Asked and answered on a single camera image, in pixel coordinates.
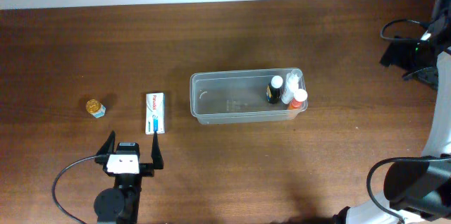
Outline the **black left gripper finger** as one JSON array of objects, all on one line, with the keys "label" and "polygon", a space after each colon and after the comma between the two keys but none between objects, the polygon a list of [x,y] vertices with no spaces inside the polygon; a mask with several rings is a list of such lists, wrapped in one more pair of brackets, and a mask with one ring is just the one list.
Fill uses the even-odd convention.
[{"label": "black left gripper finger", "polygon": [[154,169],[155,170],[163,170],[164,161],[163,161],[163,156],[161,154],[161,150],[159,147],[157,132],[154,132],[154,134],[153,134],[151,158],[153,161]]},{"label": "black left gripper finger", "polygon": [[97,156],[105,156],[105,155],[112,154],[114,151],[115,138],[116,138],[116,133],[112,130],[110,135],[108,136],[107,140],[100,147],[100,149],[98,150],[96,155]]}]

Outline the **orange tablet tube white cap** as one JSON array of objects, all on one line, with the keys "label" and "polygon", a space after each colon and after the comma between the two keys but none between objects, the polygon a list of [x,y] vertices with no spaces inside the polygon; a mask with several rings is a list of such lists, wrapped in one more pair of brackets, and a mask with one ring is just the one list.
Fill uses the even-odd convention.
[{"label": "orange tablet tube white cap", "polygon": [[288,110],[300,109],[303,103],[307,100],[308,94],[304,89],[297,89],[294,92],[293,98],[288,106]]}]

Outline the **white squeeze bottle clear cap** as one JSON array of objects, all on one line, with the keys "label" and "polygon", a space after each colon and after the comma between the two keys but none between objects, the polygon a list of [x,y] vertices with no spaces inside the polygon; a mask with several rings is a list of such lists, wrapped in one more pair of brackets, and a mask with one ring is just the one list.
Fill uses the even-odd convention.
[{"label": "white squeeze bottle clear cap", "polygon": [[283,91],[280,96],[280,100],[284,104],[288,105],[292,101],[295,92],[299,89],[301,77],[302,73],[298,69],[292,70],[286,75]]}]

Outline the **dark syrup bottle white cap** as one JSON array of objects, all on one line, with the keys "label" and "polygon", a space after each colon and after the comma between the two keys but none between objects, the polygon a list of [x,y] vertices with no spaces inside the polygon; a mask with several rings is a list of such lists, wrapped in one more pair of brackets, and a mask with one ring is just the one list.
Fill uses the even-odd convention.
[{"label": "dark syrup bottle white cap", "polygon": [[279,75],[276,75],[271,78],[267,89],[266,89],[266,98],[268,103],[276,104],[280,99],[280,89],[283,86],[283,78]]}]

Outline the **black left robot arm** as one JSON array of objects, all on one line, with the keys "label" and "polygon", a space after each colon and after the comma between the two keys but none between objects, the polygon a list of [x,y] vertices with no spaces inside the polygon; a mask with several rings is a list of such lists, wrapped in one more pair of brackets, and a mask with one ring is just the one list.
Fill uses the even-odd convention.
[{"label": "black left robot arm", "polygon": [[142,179],[154,177],[164,167],[158,134],[153,134],[151,163],[140,162],[140,146],[135,142],[115,143],[111,132],[97,152],[95,163],[114,178],[114,185],[100,192],[94,200],[98,223],[136,223],[138,219]]}]

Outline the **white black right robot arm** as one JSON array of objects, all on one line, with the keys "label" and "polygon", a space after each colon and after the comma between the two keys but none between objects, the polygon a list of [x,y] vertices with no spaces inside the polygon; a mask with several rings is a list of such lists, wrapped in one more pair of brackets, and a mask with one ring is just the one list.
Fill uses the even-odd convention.
[{"label": "white black right robot arm", "polygon": [[450,0],[435,0],[420,38],[389,38],[380,60],[437,91],[431,132],[419,157],[387,158],[366,178],[370,200],[346,207],[332,223],[420,223],[450,218]]}]

